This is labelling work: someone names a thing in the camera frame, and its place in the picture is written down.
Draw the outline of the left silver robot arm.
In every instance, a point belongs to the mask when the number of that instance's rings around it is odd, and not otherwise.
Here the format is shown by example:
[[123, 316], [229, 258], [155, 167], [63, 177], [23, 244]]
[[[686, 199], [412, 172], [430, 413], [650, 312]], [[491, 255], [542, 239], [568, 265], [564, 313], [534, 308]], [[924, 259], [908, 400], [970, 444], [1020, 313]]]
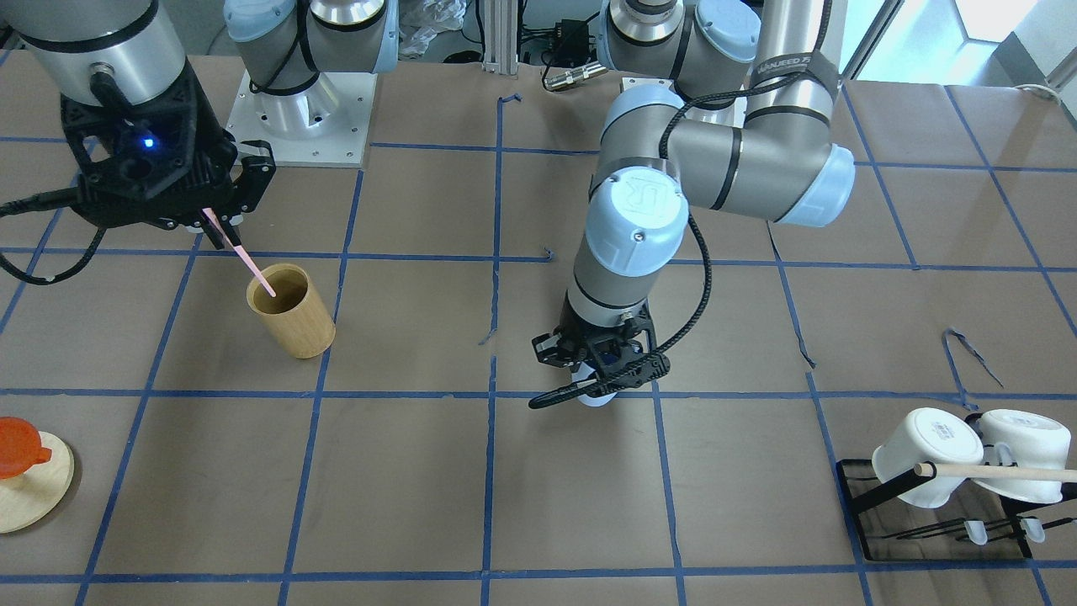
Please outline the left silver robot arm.
[[830, 117], [841, 36], [833, 1], [607, 1], [597, 57], [653, 77], [621, 91], [601, 130], [581, 248], [559, 325], [533, 341], [536, 360], [568, 368], [569, 385], [531, 409], [609, 401], [668, 374], [666, 353], [703, 314], [713, 274], [684, 327], [654, 340], [649, 295], [690, 208], [777, 224], [827, 226], [845, 208], [854, 158]]

